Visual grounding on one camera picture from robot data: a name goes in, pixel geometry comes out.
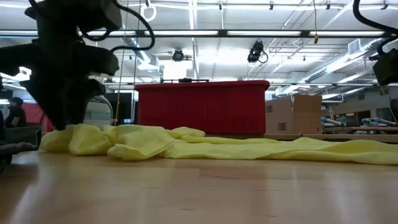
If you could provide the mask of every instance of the ceiling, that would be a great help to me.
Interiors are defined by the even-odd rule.
[[[197,5],[190,18],[189,5]],[[317,27],[318,30],[373,30],[359,23],[352,13],[350,7],[351,0],[330,0],[331,9],[326,10],[327,0],[316,0],[317,4]],[[389,7],[381,11],[384,1],[362,0],[363,16],[378,21],[389,26],[397,27],[398,20],[396,13],[398,2],[389,0]],[[295,29],[295,30],[314,30],[315,13],[312,0],[273,0],[274,9],[268,10],[270,1],[260,0],[222,0],[223,9],[219,10],[219,0],[151,0],[150,3],[156,7],[157,14],[149,24],[154,30],[189,30],[189,29]],[[145,1],[128,1],[130,8],[140,11],[139,5],[144,6]],[[24,6],[28,6],[27,0],[2,0],[0,1],[0,29],[34,29],[35,21],[24,15]],[[146,10],[145,16],[151,16],[151,9]],[[142,24],[137,23],[137,19],[131,15],[122,13],[124,23],[128,29],[144,29]],[[161,66],[172,63],[171,55],[175,49],[182,49],[190,60],[181,66],[188,68],[187,76],[194,77],[194,66],[192,59],[194,50],[197,61],[197,77],[210,79],[212,81],[266,79],[270,82],[299,82],[309,71],[321,67],[328,60],[333,60],[347,51],[348,43],[354,39],[320,38],[317,44],[313,39],[285,39],[285,38],[263,38],[264,46],[268,46],[269,60],[261,66],[248,64],[247,57],[249,49],[258,38],[158,38],[155,46],[146,54],[156,55]],[[0,46],[16,45],[29,43],[30,39],[0,39]],[[149,44],[149,39],[138,38],[140,46]],[[121,39],[106,39],[97,43],[98,46],[111,49],[123,44]],[[132,52],[125,51],[116,54],[119,61],[123,61],[122,82],[132,82],[134,75],[136,82],[159,82],[159,72],[147,72],[135,68],[136,63],[130,60]],[[356,60],[349,65],[335,70],[327,78],[322,77],[322,82],[334,83],[343,78],[355,75],[364,70],[369,70],[368,74],[360,76],[351,82],[370,82],[374,79],[371,74],[373,63],[365,59]],[[120,71],[116,74],[115,80],[118,81]]]

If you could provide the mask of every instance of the black shirt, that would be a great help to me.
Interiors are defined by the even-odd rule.
[[[11,124],[14,118],[19,118],[17,127],[26,126],[26,114],[21,107],[10,108],[10,115],[4,121],[6,128],[15,128],[15,126]]]

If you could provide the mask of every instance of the yellow fabric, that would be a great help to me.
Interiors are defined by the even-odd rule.
[[[79,124],[46,134],[40,147],[48,152],[76,156],[108,155],[124,161],[154,156],[172,159],[296,159],[305,161],[398,164],[398,145],[377,141],[326,142],[300,138],[292,142],[271,139],[206,138],[190,128],[166,130],[138,125],[95,126]]]

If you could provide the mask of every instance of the wall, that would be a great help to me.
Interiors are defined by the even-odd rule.
[[[334,114],[343,114],[360,111],[371,111],[371,116],[376,117],[376,110],[390,107],[390,98],[398,98],[398,87],[390,87],[389,94],[381,96],[378,91],[366,92],[364,100],[358,100],[358,95],[348,98],[345,103],[331,106]],[[322,116],[329,116],[329,110],[323,110]]]

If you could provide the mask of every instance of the security camera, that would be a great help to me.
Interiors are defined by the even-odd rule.
[[[182,53],[182,49],[175,49],[173,54],[173,60],[175,62],[181,62],[184,59],[184,54]]]

